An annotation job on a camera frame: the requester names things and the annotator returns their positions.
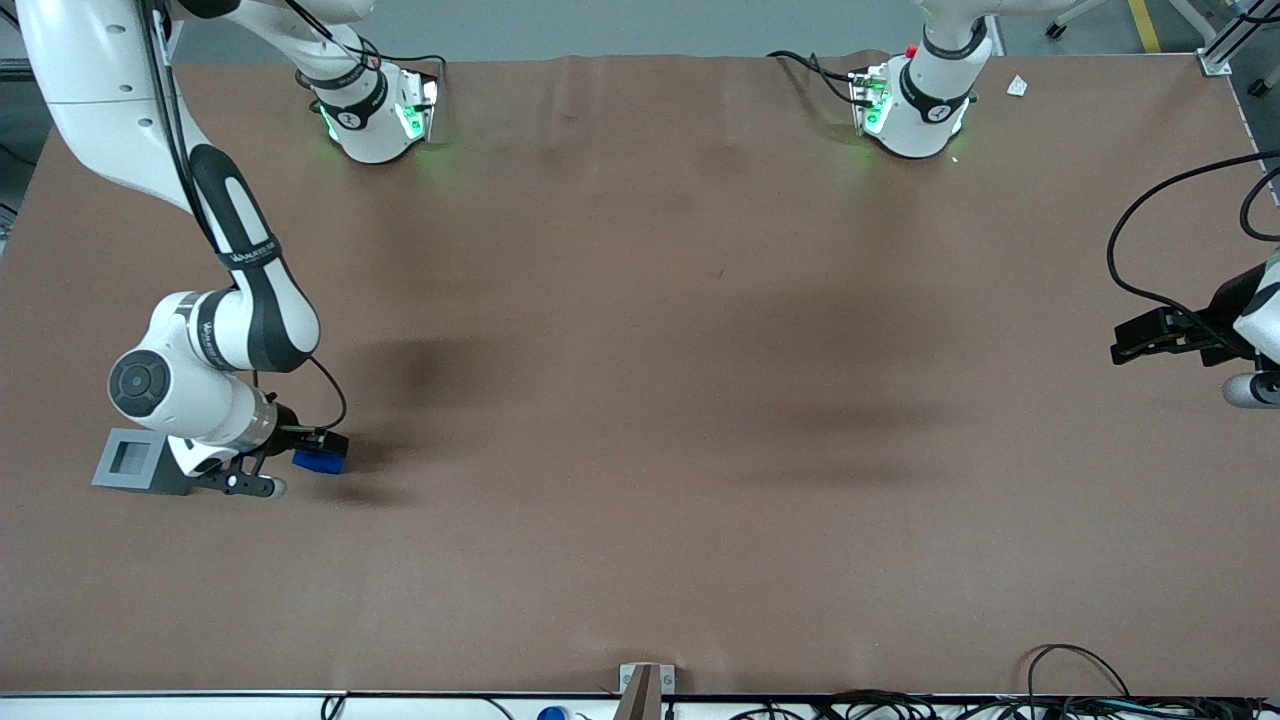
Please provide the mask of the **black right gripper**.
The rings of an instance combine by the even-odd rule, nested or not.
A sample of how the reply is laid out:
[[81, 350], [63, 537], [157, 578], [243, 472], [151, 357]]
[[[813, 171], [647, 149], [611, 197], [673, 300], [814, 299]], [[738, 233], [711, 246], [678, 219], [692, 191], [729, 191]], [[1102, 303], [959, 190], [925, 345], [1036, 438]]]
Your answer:
[[274, 424], [268, 437], [268, 452], [287, 452], [292, 450], [316, 451], [332, 460], [343, 462], [349, 452], [349, 439], [333, 429], [302, 424], [296, 413], [284, 404], [271, 404]]

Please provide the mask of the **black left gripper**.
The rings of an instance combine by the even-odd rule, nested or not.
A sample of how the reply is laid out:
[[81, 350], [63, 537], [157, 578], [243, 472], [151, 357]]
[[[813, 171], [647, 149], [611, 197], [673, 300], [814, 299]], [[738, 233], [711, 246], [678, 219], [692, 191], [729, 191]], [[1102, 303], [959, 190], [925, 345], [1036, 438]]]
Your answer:
[[1219, 366], [1233, 360], [1268, 366], [1268, 360], [1263, 360], [1256, 347], [1233, 328], [1254, 297], [1265, 269], [1266, 265], [1260, 264], [1224, 282], [1210, 305], [1196, 314], [1156, 307], [1121, 323], [1110, 346], [1112, 364], [1121, 366], [1139, 357], [1199, 351], [1203, 366]]

